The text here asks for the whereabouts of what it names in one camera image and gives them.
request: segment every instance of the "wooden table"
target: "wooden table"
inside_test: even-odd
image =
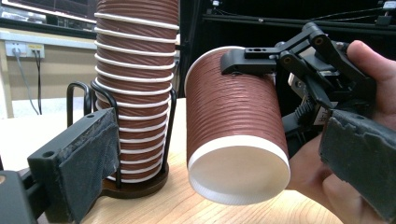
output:
[[[326,208],[294,190],[247,206],[212,203],[195,193],[186,165],[185,111],[185,100],[178,99],[165,186],[140,199],[101,197],[82,223],[341,223]],[[26,158],[65,128],[66,114],[0,120],[5,169],[26,168]]]

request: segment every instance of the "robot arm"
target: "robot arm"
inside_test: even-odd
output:
[[[323,162],[380,216],[393,220],[396,132],[366,118],[375,104],[375,81],[348,60],[346,48],[309,22],[297,36],[274,48],[229,51],[220,68],[223,75],[263,76],[279,67],[291,72],[290,87],[302,104],[282,118],[290,156],[323,133],[319,149]]]

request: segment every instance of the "paper cup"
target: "paper cup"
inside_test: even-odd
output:
[[[176,29],[170,29],[166,27],[153,26],[151,24],[154,22],[151,21],[137,23],[138,21],[141,20],[133,20],[133,22],[128,22],[97,18],[96,25],[101,29],[118,31],[130,35],[143,35],[165,39],[172,39],[177,35],[177,26]]]
[[[108,102],[98,100],[96,102],[98,108],[110,108]],[[156,107],[131,109],[130,107],[119,107],[119,115],[124,117],[151,117],[161,114],[168,108],[168,105],[160,105]]]
[[[217,203],[260,203],[289,183],[290,168],[274,81],[222,75],[214,49],[188,72],[187,162],[191,186]]]
[[[144,149],[124,149],[122,148],[122,153],[120,154],[120,160],[122,161],[145,161],[147,159],[152,160],[152,158],[157,157],[159,154],[163,152],[163,139],[160,139],[160,145],[156,144],[154,149],[146,152],[140,152]]]
[[[115,50],[102,49],[102,48],[98,48],[96,52],[100,57],[112,61],[116,61],[119,63],[164,66],[164,65],[172,64],[175,60],[173,56],[163,57],[163,56],[138,55],[138,54],[118,52]]]
[[[160,154],[156,158],[150,161],[144,161],[140,163],[130,163],[129,161],[121,161],[120,168],[122,171],[132,171],[136,174],[144,173],[148,170],[151,170],[161,164],[163,160],[163,154]]]
[[[146,52],[173,53],[175,52],[175,43],[163,43],[146,41],[144,39],[125,39],[115,35],[97,34],[96,40],[105,45],[121,48],[133,49]]]
[[[164,78],[169,77],[172,68],[163,70],[150,70],[141,68],[119,67],[114,64],[97,62],[96,67],[103,73],[112,74],[120,77],[136,77],[136,78]]]
[[[178,24],[178,1],[100,0],[97,3],[97,12]]]
[[[108,87],[120,88],[126,91],[160,91],[167,89],[171,84],[170,81],[154,83],[120,81],[111,77],[102,76],[100,74],[98,74],[97,78],[100,83],[103,83]]]
[[[127,132],[120,130],[120,138],[122,139],[144,139],[152,136],[156,136],[157,134],[163,133],[163,131],[166,129],[166,125],[163,125],[160,128],[151,130],[151,131],[145,131],[145,132]]]
[[[170,99],[169,91],[172,89],[172,84],[169,83],[167,89],[159,91],[127,91],[108,87],[107,85],[104,85],[98,81],[98,79],[96,79],[95,82],[98,84],[98,86],[111,93],[117,102],[122,103],[120,106],[123,107],[137,107],[134,105],[148,105],[147,107],[154,107],[155,105],[161,105],[162,103],[166,104]]]
[[[168,77],[128,77],[128,76],[123,76],[119,74],[112,74],[112,73],[107,73],[98,68],[98,66],[95,66],[95,70],[98,73],[98,75],[102,77],[107,77],[107,78],[112,78],[120,81],[125,81],[125,82],[137,82],[137,83],[162,83],[166,82],[169,83],[174,77],[174,74],[172,73]]]
[[[139,164],[146,164],[150,161],[160,161],[163,158],[163,150],[159,151],[157,154],[148,157],[148,158],[142,158],[140,160],[131,160],[131,161],[122,161],[123,164],[130,164],[130,165],[139,165]]]
[[[161,171],[161,164],[156,166],[155,168],[146,171],[144,173],[139,173],[139,174],[121,174],[121,182],[122,183],[140,183],[144,182],[146,180],[151,179],[154,177],[156,174],[158,174]],[[108,179],[115,181],[114,175],[108,177]]]
[[[101,34],[101,35],[117,36],[117,37],[122,37],[124,39],[135,39],[135,40],[143,40],[143,41],[148,41],[148,42],[156,42],[156,43],[164,43],[164,44],[176,44],[177,43],[176,36],[175,36],[175,38],[168,39],[168,38],[159,38],[159,37],[149,37],[149,36],[144,36],[144,35],[130,35],[130,34],[125,34],[123,32],[119,32],[119,31],[102,29],[99,27],[95,27],[94,30],[96,33]]]
[[[126,49],[126,48],[121,48],[117,46],[111,46],[107,44],[100,43],[99,41],[95,40],[94,44],[102,49],[109,49],[113,50],[116,52],[123,52],[123,53],[129,53],[129,54],[136,54],[136,55],[145,55],[145,56],[154,56],[154,57],[175,57],[177,54],[175,51],[174,52],[152,52],[152,51],[142,51],[142,50],[135,50],[135,49]]]
[[[124,116],[119,116],[119,125],[120,129],[146,129],[147,127],[156,127],[158,125],[162,125],[164,122],[167,123],[167,112],[166,109],[164,114],[158,118],[155,116],[151,117],[127,117],[127,118],[153,118],[153,119],[125,119],[120,118]]]

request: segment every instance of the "gripper pad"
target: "gripper pad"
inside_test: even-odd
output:
[[[371,119],[333,110],[320,156],[389,223],[396,221],[396,132]]]
[[[91,113],[53,138],[29,158],[32,176],[49,197],[49,222],[79,223],[113,174],[120,152],[114,109]]]

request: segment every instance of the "finger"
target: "finger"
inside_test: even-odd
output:
[[[361,195],[336,175],[330,175],[323,181],[323,190],[334,213],[344,223],[383,223]]]
[[[396,62],[384,58],[359,40],[349,45],[347,56],[363,73],[376,81],[395,78]]]
[[[306,197],[331,210],[322,182],[332,174],[320,160],[318,148],[321,135],[306,143],[290,160],[290,182],[288,189],[294,189]]]

